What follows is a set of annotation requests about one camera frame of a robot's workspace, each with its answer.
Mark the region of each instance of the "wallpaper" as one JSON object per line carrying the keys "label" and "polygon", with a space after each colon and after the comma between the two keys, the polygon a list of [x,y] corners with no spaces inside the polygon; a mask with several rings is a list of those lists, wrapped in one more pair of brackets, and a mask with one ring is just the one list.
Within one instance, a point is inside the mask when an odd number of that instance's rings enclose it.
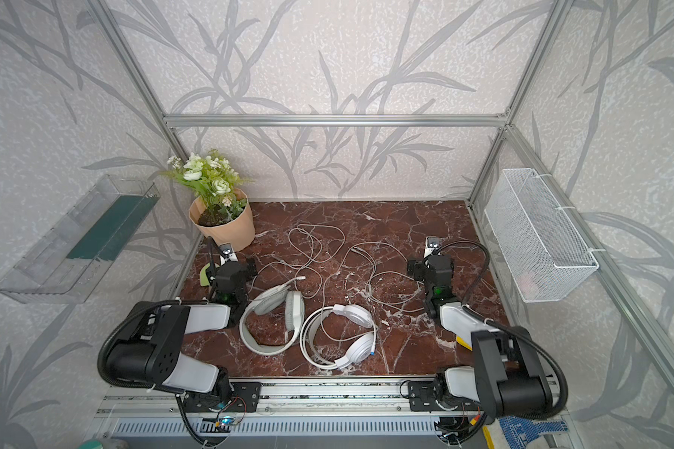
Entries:
{"label": "wallpaper", "polygon": [[341,114],[504,112],[551,2],[108,3],[168,113]]}
{"label": "wallpaper", "polygon": [[572,9],[517,125],[674,342],[674,1]]}
{"label": "wallpaper", "polygon": [[106,384],[95,358],[138,300],[164,297],[194,238],[191,197],[158,177],[169,156],[85,4],[0,1],[0,277],[105,173],[162,195],[86,303],[0,294],[0,449],[72,449]]}
{"label": "wallpaper", "polygon": [[485,216],[505,168],[523,168],[509,144],[474,203],[512,323],[555,357],[569,385],[567,409],[587,449],[674,449],[674,395],[596,277],[561,301],[525,303]]}
{"label": "wallpaper", "polygon": [[495,133],[489,127],[193,128],[180,139],[188,151],[220,149],[253,181],[242,187],[253,199],[462,199]]}

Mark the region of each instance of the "flower pot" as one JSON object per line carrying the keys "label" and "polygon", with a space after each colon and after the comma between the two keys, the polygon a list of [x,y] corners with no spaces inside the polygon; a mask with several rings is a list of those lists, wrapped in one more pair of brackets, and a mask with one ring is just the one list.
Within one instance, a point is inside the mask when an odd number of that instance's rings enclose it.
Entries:
{"label": "flower pot", "polygon": [[[247,198],[244,192],[239,189],[235,189],[235,196],[238,200]],[[189,207],[189,219],[205,237],[214,238],[218,245],[232,244],[232,249],[235,252],[242,251],[252,243],[252,240],[254,240],[254,222],[252,221],[252,209],[249,207],[249,202],[247,202],[239,217],[220,226],[198,225],[198,220],[200,220],[200,216],[205,209],[205,203],[199,197]]]}

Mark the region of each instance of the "marble surface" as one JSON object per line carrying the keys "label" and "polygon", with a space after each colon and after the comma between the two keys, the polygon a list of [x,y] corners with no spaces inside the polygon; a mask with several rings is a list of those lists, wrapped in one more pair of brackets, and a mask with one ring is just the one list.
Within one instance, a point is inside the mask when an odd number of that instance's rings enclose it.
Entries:
{"label": "marble surface", "polygon": [[[427,236],[439,236],[446,241],[457,238],[476,240],[476,233],[462,201],[419,202],[258,202],[252,204],[256,238],[252,245],[238,253],[243,261],[255,257],[257,268],[281,259],[292,264],[304,264],[301,255],[288,240],[288,232],[300,223],[328,224],[342,229],[346,243],[339,251],[341,234],[334,229],[315,229],[314,235],[325,245],[318,260],[336,255],[325,263],[314,263],[326,280],[340,270],[341,261],[349,247],[363,241],[384,241],[397,247],[408,259],[421,256]],[[292,242],[304,252],[310,252],[309,239],[299,232],[292,233]],[[405,272],[405,262],[395,249],[368,244],[362,248],[378,263],[378,272],[394,270]],[[453,288],[461,293],[472,282],[484,256],[479,250],[450,248],[444,254],[454,259]],[[195,257],[180,297],[199,299],[207,294],[200,287],[199,270],[207,263],[207,247],[202,246]],[[309,270],[300,274],[307,279],[297,286],[305,296],[318,291],[319,276]],[[371,311],[377,322],[377,348],[360,364],[344,370],[326,372],[309,364],[299,345],[294,345],[279,355],[270,357],[252,353],[242,344],[238,328],[207,331],[185,336],[182,352],[210,364],[224,366],[230,376],[309,376],[309,375],[400,375],[434,374],[445,366],[470,364],[471,353],[456,344],[455,336],[448,330],[435,327],[422,308],[423,292],[399,308],[390,308],[368,301],[365,288],[371,275],[368,261],[358,254],[350,253],[338,275],[330,278],[324,288],[309,300],[305,300],[307,315],[322,306],[332,304],[359,304]],[[294,270],[282,266],[268,266],[256,279],[250,297],[256,297],[263,289],[272,287],[294,277]],[[383,302],[396,302],[411,296],[418,285],[396,274],[385,274],[373,280],[373,293]],[[502,303],[491,273],[475,289],[470,304],[486,316],[507,323]],[[270,314],[247,318],[250,332],[260,344],[279,345],[286,343],[285,309],[280,306]],[[364,332],[364,328],[346,318],[330,315],[324,327],[332,337],[346,338]],[[315,347],[321,355],[334,360],[346,353],[351,341],[338,343],[330,340],[321,330],[315,338]]]}

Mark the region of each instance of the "headphones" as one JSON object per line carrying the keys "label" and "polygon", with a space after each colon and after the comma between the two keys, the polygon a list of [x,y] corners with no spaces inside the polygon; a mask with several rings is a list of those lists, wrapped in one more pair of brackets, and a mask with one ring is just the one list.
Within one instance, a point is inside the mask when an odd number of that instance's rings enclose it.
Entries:
{"label": "headphones", "polygon": [[[350,321],[359,324],[363,328],[372,328],[371,332],[367,332],[363,336],[360,336],[354,343],[350,345],[349,349],[347,349],[347,354],[335,361],[329,361],[322,358],[315,350],[314,344],[317,329],[320,327],[324,319],[327,318],[331,313],[347,317]],[[355,304],[329,305],[323,307],[322,309],[315,310],[305,321],[305,325],[302,327],[302,331],[300,332],[300,349],[302,350],[302,354],[305,356],[307,361],[314,366],[317,366],[319,369],[342,369],[346,368],[350,364],[360,363],[365,358],[367,358],[368,355],[374,354],[376,335],[377,325],[374,324],[372,315],[367,309]],[[306,337],[307,342],[310,344],[310,348],[315,355],[315,358],[323,362],[323,364],[317,363],[309,356],[309,354],[307,354],[307,349],[305,346]]]}
{"label": "headphones", "polygon": [[[247,348],[259,355],[277,355],[287,350],[292,346],[302,330],[302,324],[305,322],[305,303],[302,301],[302,293],[297,291],[289,291],[289,283],[292,281],[304,280],[304,276],[297,276],[290,279],[282,285],[277,285],[269,290],[261,292],[254,301],[247,305],[247,309],[240,318],[240,338],[242,343]],[[274,309],[280,304],[285,303],[285,327],[287,330],[294,330],[292,338],[288,344],[284,346],[266,346],[257,343],[252,334],[247,330],[245,319],[250,312],[255,312],[257,315],[264,315]]]}

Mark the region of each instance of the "soil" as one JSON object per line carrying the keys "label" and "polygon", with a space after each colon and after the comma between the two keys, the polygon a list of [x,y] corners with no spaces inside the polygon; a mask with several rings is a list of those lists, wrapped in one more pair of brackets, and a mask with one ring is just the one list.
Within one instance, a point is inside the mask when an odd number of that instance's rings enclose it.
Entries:
{"label": "soil", "polygon": [[220,226],[227,223],[227,216],[219,213],[219,211],[211,211],[206,209],[198,220],[198,225],[210,228],[212,226]]}

